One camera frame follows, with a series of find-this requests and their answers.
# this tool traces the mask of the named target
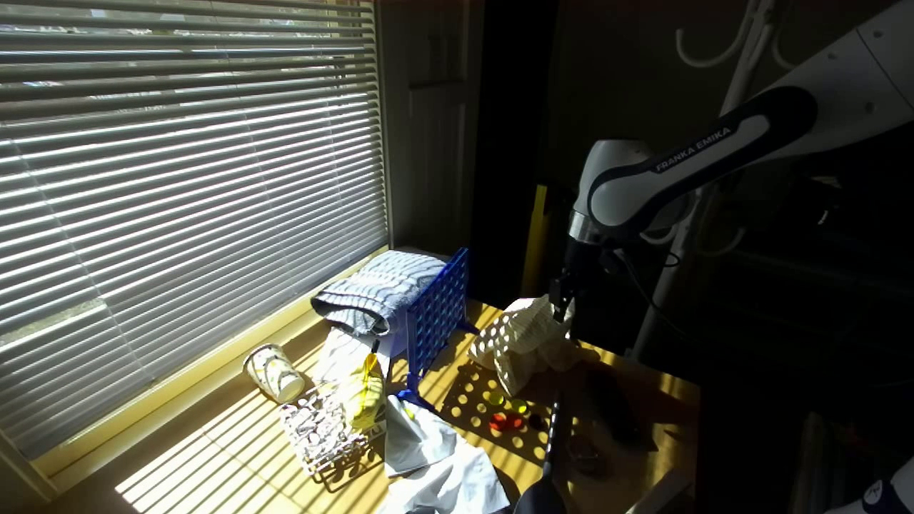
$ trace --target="dark wall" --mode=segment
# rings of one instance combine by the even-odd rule
[[[394,246],[468,243],[481,0],[381,0],[381,115]]]
[[[507,306],[520,294],[524,232],[551,66],[556,0],[486,3],[470,296]]]
[[[790,63],[810,57],[828,39],[873,15],[878,3],[837,0],[783,3],[776,46]],[[676,57],[676,27],[690,57],[713,57],[730,46],[744,3],[661,3],[661,0],[558,0],[551,59],[547,106],[537,177],[551,183],[551,234],[541,279],[553,277],[564,247],[568,207],[588,144],[593,139],[644,139],[666,150],[703,134],[718,115],[736,57],[713,67],[690,67]],[[786,67],[770,53],[758,59],[748,96]],[[788,163],[770,163],[743,177],[727,219],[770,223],[790,189]],[[654,287],[666,247],[637,247],[643,287]],[[686,294],[700,296],[706,279],[687,279]],[[601,277],[584,292],[577,316],[583,340],[627,347],[644,310],[643,292],[627,277]]]

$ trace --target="wooden table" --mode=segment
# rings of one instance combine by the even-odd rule
[[[474,307],[474,324],[481,329],[498,320],[496,307]],[[514,500],[528,486],[540,480],[540,466],[546,457],[546,430],[491,430],[487,419],[496,411],[481,399],[486,391],[498,391],[494,370],[476,364],[468,353],[474,336],[453,336],[453,344],[440,356],[440,362],[423,377],[418,393],[436,407],[443,419],[447,419],[460,436],[470,444],[481,449],[503,486]],[[568,466],[558,466],[558,483],[564,489],[564,500],[573,506],[570,511],[627,511],[637,500],[644,497],[668,470],[687,480],[687,490],[693,497],[696,477],[696,407],[700,389],[671,377],[623,359],[597,344],[578,342],[578,362],[564,370],[541,370],[537,379],[520,393],[530,399],[533,407],[546,407],[553,399],[553,391],[568,391],[568,407],[573,414],[573,430],[583,434],[597,450],[606,457],[608,474],[593,480]],[[588,364],[606,367],[633,416],[644,421],[654,449],[626,449],[611,439],[608,429],[593,416],[593,404],[583,391],[583,370]],[[363,470],[343,477],[334,489],[309,486],[314,493],[309,500],[316,511],[374,511],[384,493],[381,466],[364,466]]]

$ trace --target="plastic basket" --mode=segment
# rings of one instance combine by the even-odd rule
[[[427,364],[447,347],[457,329],[464,322],[464,279],[468,279],[468,247],[460,247],[444,267],[394,316],[394,347],[406,347],[406,389],[398,399],[427,404],[418,396],[418,379]]]

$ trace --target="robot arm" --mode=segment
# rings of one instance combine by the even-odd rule
[[[601,247],[644,232],[654,217],[706,183],[758,160],[867,139],[914,120],[914,0],[900,0],[770,87],[736,106],[703,136],[648,156],[638,142],[593,142],[570,213],[568,253],[551,286],[556,320]]]

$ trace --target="window blinds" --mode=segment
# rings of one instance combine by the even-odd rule
[[[371,0],[0,3],[0,430],[37,457],[384,240]]]

